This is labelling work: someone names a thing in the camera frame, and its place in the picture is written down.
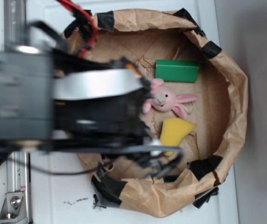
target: black tape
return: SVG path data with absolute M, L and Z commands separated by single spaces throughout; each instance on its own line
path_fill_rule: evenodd
M 202 52 L 205 54 L 205 56 L 208 59 L 212 59 L 215 56 L 217 56 L 219 53 L 221 53 L 222 49 L 218 45 L 216 45 L 214 42 L 209 41 L 207 44 L 205 44 L 202 47 Z
M 177 16 L 179 18 L 184 18 L 184 19 L 187 19 L 187 20 L 191 21 L 192 23 L 194 23 L 197 26 L 195 28 L 195 32 L 197 34 L 200 34 L 201 36 L 205 36 L 206 35 L 204 33 L 204 31 L 201 30 L 199 25 L 196 23 L 196 21 L 193 19 L 193 17 L 191 17 L 190 13 L 185 8 L 180 9 L 179 11 L 175 12 L 173 15 Z
M 202 207 L 202 205 L 205 202 L 209 202 L 209 199 L 211 196 L 215 196 L 215 195 L 218 195 L 218 187 L 217 186 L 211 188 L 210 190 L 208 190 L 202 194 L 196 195 L 196 200 L 193 202 L 193 205 L 199 209 Z
M 179 176 L 178 175 L 172 175 L 172 176 L 166 176 L 163 178 L 164 183 L 173 183 L 177 180 Z
M 196 160 L 188 163 L 188 167 L 193 172 L 198 180 L 201 180 L 206 174 L 214 171 L 219 163 L 222 161 L 222 157 L 212 155 L 206 160 Z
M 66 27 L 66 29 L 64 30 L 65 38 L 68 39 L 69 37 L 71 37 L 74 29 L 78 26 L 79 26 L 79 23 L 77 20 L 74 20 L 71 24 L 69 24 L 68 27 Z
M 111 31 L 114 31 L 115 19 L 114 12 L 97 13 L 98 27 Z
M 100 193 L 97 194 L 98 192 L 96 192 L 100 204 L 108 207 L 119 207 L 122 203 L 119 197 L 127 182 L 110 178 L 103 170 L 99 170 L 97 175 L 101 182 L 95 176 L 92 177 L 91 181 Z

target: paper bag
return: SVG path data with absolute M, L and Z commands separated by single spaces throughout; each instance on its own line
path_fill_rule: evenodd
M 225 181 L 244 145 L 248 104 L 246 75 L 220 47 L 206 38 L 184 9 L 175 14 L 120 10 L 97 14 L 94 21 L 99 35 L 86 57 L 89 60 L 108 62 L 125 56 L 137 64 L 143 75 L 151 77 L 155 75 L 156 59 L 200 63 L 195 83 L 166 82 L 177 94 L 199 97 L 195 111 L 188 117 L 197 127 L 181 144 L 184 160 L 172 171 L 169 180 L 153 180 L 143 179 L 147 170 L 122 157 L 110 168 L 88 175 L 98 203 L 155 217 L 168 216 L 190 203 L 200 207 Z M 71 52 L 83 45 L 77 28 L 64 34 Z M 162 121 L 174 116 L 173 112 L 152 109 L 141 119 L 159 137 Z M 103 162 L 99 154 L 79 154 L 78 157 L 85 169 Z

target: green wooden block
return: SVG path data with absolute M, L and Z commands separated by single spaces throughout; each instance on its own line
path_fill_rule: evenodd
M 155 77 L 164 81 L 194 83 L 198 71 L 199 62 L 156 60 Z

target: stuffed bunny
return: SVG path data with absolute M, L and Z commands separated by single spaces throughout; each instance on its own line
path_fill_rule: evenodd
M 143 113 L 149 113 L 151 107 L 161 112 L 174 111 L 175 114 L 182 118 L 187 119 L 187 112 L 182 103 L 193 102 L 198 99 L 196 95 L 183 94 L 176 95 L 174 90 L 167 86 L 163 86 L 164 81 L 161 78 L 151 80 L 151 95 L 143 105 Z

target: metal bracket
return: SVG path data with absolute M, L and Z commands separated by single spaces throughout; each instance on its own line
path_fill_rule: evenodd
M 6 193 L 5 201 L 0 213 L 0 224 L 27 224 L 27 205 L 24 192 Z

